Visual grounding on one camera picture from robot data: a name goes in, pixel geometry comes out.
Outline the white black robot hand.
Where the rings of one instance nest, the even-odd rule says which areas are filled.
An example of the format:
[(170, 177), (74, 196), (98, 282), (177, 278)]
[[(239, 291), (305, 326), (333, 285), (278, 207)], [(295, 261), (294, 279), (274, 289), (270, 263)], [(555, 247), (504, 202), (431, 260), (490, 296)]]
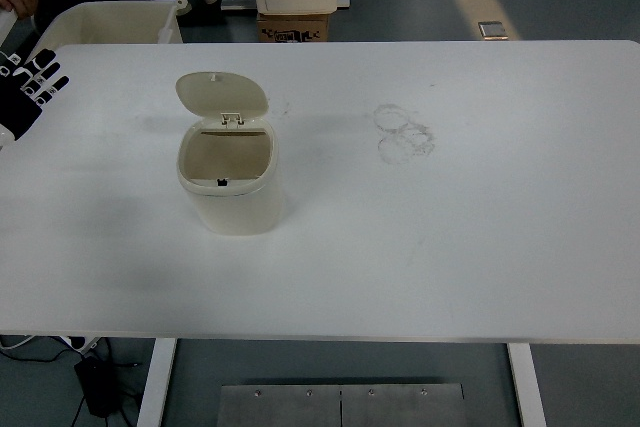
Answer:
[(20, 63), (17, 54), (1, 53), (1, 148), (19, 140), (48, 104), (69, 83), (60, 75), (56, 53), (39, 51)]

